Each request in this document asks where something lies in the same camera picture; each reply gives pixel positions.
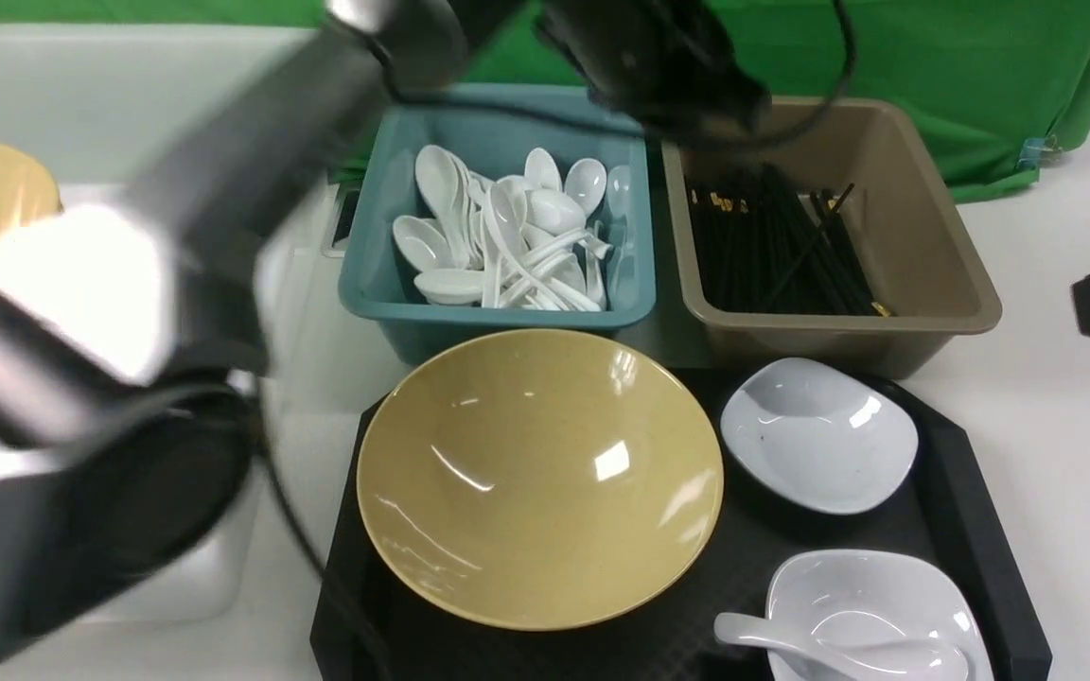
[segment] black octagonal tray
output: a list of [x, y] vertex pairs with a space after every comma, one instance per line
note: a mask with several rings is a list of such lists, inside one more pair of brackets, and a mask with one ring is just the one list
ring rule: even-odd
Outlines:
[[[714, 423], [744, 379], [722, 369], [674, 374]], [[766, 656], [719, 645], [714, 617], [762, 615], [774, 570], [796, 554], [876, 548], [920, 557], [957, 582], [982, 629], [996, 681], [1046, 681], [1051, 648], [969, 437], [896, 384], [862, 380], [904, 406], [920, 429], [912, 474], [889, 500], [859, 516], [825, 516], [778, 498], [727, 458], [726, 500], [704, 552], [669, 589], [615, 620], [520, 633], [429, 605], [372, 547], [355, 503], [355, 458], [327, 569], [384, 634], [398, 681], [753, 681], [771, 680]], [[358, 455], [375, 412], [371, 406], [360, 422]], [[376, 681], [367, 655], [320, 596], [311, 644], [325, 681]]]

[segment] green backdrop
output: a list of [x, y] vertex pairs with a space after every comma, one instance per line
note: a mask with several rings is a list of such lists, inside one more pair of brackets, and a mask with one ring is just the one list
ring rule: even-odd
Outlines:
[[[784, 95], [819, 95], [843, 51], [828, 0], [708, 0], [739, 60]], [[314, 25], [320, 0], [0, 0], [0, 22]], [[860, 62], [851, 94], [891, 100], [920, 127], [957, 199], [1036, 181], [1026, 139], [1073, 149], [1090, 129], [1090, 0], [849, 0]], [[469, 81], [576, 83], [531, 32], [530, 4]]]

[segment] teal basket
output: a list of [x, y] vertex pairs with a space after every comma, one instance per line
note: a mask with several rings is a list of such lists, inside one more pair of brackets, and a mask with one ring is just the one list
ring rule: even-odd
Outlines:
[[[567, 117], [634, 127], [625, 117], [589, 102], [579, 87], [472, 83], [455, 95], [493, 102], [526, 105]], [[426, 144], [453, 151], [473, 171], [498, 180], [523, 174], [533, 147], [545, 147], [562, 173], [579, 159], [593, 158], [613, 169], [630, 168], [630, 207], [613, 220], [606, 202], [592, 216], [608, 229], [613, 252], [605, 259], [608, 312], [494, 311], [428, 305], [415, 290], [414, 270], [393, 245], [391, 226], [403, 215], [429, 217], [414, 184], [414, 159]], [[650, 221], [645, 143], [641, 139], [577, 133], [542, 122], [453, 109], [393, 109], [377, 131], [368, 172], [360, 190], [351, 241], [339, 276], [339, 297], [355, 316], [374, 319], [398, 358], [420, 365], [450, 346], [510, 328], [574, 328], [614, 336], [645, 318], [654, 307], [654, 241]]]

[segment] black cable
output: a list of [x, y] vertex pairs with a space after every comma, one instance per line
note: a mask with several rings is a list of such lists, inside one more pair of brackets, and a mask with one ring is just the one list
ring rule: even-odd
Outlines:
[[380, 678], [380, 681], [393, 681], [389, 647], [385, 645], [385, 639], [382, 637], [376, 627], [373, 627], [372, 621], [368, 621], [368, 618], [364, 617], [363, 609], [360, 607], [360, 604], [355, 603], [354, 598], [351, 598], [348, 589], [339, 584], [332, 574], [326, 570], [326, 561], [317, 556], [314, 544], [311, 543], [311, 538], [308, 538], [308, 534], [305, 532], [305, 526], [299, 520], [298, 512], [295, 512], [293, 504], [289, 500], [289, 492], [286, 490], [280, 470], [276, 467], [276, 454], [274, 454], [271, 441], [268, 439], [267, 427], [263, 425], [263, 398], [255, 399], [255, 417], [259, 419], [255, 427], [255, 458], [259, 460], [261, 465], [268, 472], [268, 482], [271, 484], [276, 508], [280, 510], [284, 525], [289, 527], [290, 534], [293, 535], [293, 542], [298, 545], [298, 550], [302, 552], [305, 561], [311, 564], [311, 569], [319, 577], [322, 582], [322, 596], [327, 599], [330, 607], [337, 609], [339, 615], [344, 618], [352, 633], [360, 639], [360, 643], [362, 643], [364, 649], [372, 656], [377, 678]]
[[458, 111], [505, 113], [509, 117], [536, 120], [550, 125], [560, 125], [561, 127], [577, 130], [581, 133], [605, 134], [610, 135], [610, 137], [631, 139], [655, 138], [662, 139], [663, 142], [675, 143], [681, 147], [715, 147], [715, 149], [719, 150], [731, 149], [739, 151], [771, 149], [772, 147], [784, 146], [784, 144], [801, 137], [801, 135], [809, 133], [810, 130], [813, 130], [815, 125], [819, 125], [823, 118], [826, 118], [827, 113], [831, 112], [831, 108], [834, 107], [836, 100], [844, 96], [845, 92], [848, 90], [848, 86], [851, 84], [852, 74], [856, 73], [857, 70], [856, 32], [852, 31], [851, 19], [848, 17], [848, 10], [844, 8], [843, 0], [831, 0], [831, 4], [834, 5], [835, 19], [839, 22], [839, 32], [843, 35], [844, 46], [843, 68], [840, 68], [839, 77], [835, 81], [835, 87], [828, 95], [823, 97], [821, 102], [814, 107], [813, 111], [810, 111], [808, 117], [804, 117], [801, 121], [790, 125], [790, 127], [782, 131], [782, 133], [766, 134], [763, 135], [763, 137], [727, 139], [723, 137], [715, 137], [715, 135], [710, 134], [677, 134], [671, 131], [661, 133], [661, 131], [653, 130], [631, 130], [627, 127], [619, 127], [618, 125], [606, 125], [601, 124], [601, 122], [567, 117], [562, 113], [540, 111], [540, 109], [523, 107], [523, 105], [519, 104], [489, 102], [489, 100], [460, 98], [436, 94], [407, 95], [404, 92], [398, 90], [397, 87], [392, 86], [392, 83], [389, 83], [389, 92], [393, 102], [402, 105], [402, 107], [443, 108], [457, 109]]

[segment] brown plastic bin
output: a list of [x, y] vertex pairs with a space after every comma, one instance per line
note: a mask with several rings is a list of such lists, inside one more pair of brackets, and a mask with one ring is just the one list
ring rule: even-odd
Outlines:
[[[768, 130], [801, 120], [816, 100], [776, 98]], [[685, 305], [704, 325], [720, 366], [756, 367], [804, 356], [847, 370], [906, 378], [955, 336], [1000, 324], [1002, 305], [957, 207], [908, 115], [889, 104], [845, 99], [792, 144], [726, 155], [664, 147], [667, 198]], [[701, 289], [685, 178], [711, 181], [726, 168], [771, 162], [799, 186], [856, 183], [845, 216], [875, 296], [895, 316], [740, 314], [715, 309]]]

